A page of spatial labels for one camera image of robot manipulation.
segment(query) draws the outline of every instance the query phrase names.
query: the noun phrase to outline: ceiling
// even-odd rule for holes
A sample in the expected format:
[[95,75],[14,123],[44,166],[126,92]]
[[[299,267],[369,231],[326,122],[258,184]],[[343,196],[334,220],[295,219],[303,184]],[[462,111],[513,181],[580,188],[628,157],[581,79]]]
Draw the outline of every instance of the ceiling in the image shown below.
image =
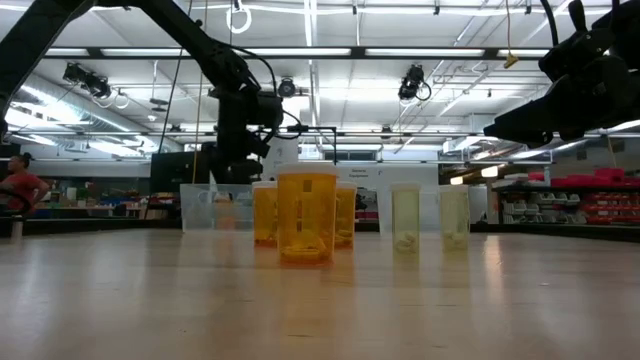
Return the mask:
[[[31,1],[3,1],[0,5],[0,37],[3,37],[23,14]],[[176,1],[183,9],[189,1]],[[610,6],[607,0],[584,0],[588,12],[601,13]],[[206,33],[220,41],[243,47],[278,46],[464,46],[506,47],[507,16],[501,0],[441,0],[441,13],[433,15],[434,1],[418,0],[277,0],[250,1],[252,22],[242,33],[234,34],[226,23],[229,1],[194,1],[191,17],[205,20]],[[358,14],[351,12],[357,3]],[[571,20],[562,9],[566,0],[551,0],[556,10],[560,39],[573,32]],[[514,47],[549,48],[551,38],[539,2],[533,3],[532,14],[525,15],[526,1],[512,0],[510,4],[510,34]],[[305,15],[304,9],[316,9],[316,15]],[[590,24],[601,15],[587,15]],[[233,23],[240,27],[244,13],[233,15]],[[56,47],[171,47],[177,46],[162,29],[142,11],[121,8],[94,9],[76,19],[60,34]],[[62,80],[66,60],[44,59],[34,73],[49,82],[68,89]],[[141,127],[162,129],[162,119],[150,121],[152,97],[169,99],[170,86],[176,73],[177,61],[162,60],[157,64],[157,88],[152,90],[154,62],[152,60],[73,60],[84,68],[106,76],[109,83],[130,99],[123,109],[123,98],[108,110]],[[265,86],[269,74],[263,64],[248,61],[251,71]],[[307,97],[286,100],[286,107],[300,111],[303,122],[311,125],[337,126],[343,130],[380,130],[393,125],[394,130],[422,131],[478,131],[471,123],[472,114],[493,116],[527,99],[539,96],[550,82],[537,68],[535,61],[520,61],[505,70],[504,61],[438,60],[270,60],[278,81],[292,77],[295,84],[311,88],[311,70],[317,75],[319,96],[317,119],[312,119]],[[430,101],[400,104],[397,92],[400,79],[411,64],[419,63],[433,88]],[[217,100],[207,96],[211,87],[204,79],[200,92],[200,69],[193,60],[183,60],[172,99],[170,124],[181,124],[187,130],[195,128],[199,118],[202,128],[212,129],[217,118]],[[87,94],[72,89],[79,96]],[[113,97],[102,102],[108,105]],[[419,142],[442,142],[444,139],[416,139]],[[178,138],[188,143],[191,138]]]

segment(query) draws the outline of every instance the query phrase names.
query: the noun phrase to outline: shelf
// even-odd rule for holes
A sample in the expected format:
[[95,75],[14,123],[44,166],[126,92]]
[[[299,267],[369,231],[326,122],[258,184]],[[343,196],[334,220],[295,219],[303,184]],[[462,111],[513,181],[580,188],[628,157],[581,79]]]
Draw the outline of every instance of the shelf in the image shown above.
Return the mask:
[[640,193],[640,187],[625,186],[589,186],[589,187],[550,187],[550,186],[504,186],[492,189],[499,193]]

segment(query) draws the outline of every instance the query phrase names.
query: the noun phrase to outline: wooden table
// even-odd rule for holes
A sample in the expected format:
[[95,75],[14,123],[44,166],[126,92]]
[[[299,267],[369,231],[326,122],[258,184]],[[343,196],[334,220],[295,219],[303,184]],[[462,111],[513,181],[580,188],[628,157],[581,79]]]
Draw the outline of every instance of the wooden table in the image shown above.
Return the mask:
[[2,359],[637,359],[640,246],[473,235],[419,257],[358,235],[281,268],[247,234],[136,230],[0,247]]

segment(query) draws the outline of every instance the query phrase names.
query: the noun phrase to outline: black robotic arm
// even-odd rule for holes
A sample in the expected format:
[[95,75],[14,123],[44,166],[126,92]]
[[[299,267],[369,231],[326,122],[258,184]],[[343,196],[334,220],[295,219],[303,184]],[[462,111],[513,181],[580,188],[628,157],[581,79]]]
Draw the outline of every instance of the black robotic arm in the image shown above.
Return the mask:
[[11,98],[65,26],[93,6],[140,8],[198,62],[220,102],[217,144],[206,149],[216,182],[238,182],[229,169],[259,171],[259,164],[247,156],[264,157],[269,146],[246,126],[277,129],[283,118],[282,99],[261,91],[244,59],[209,37],[172,0],[35,0],[0,42],[0,135],[8,129],[5,116]]

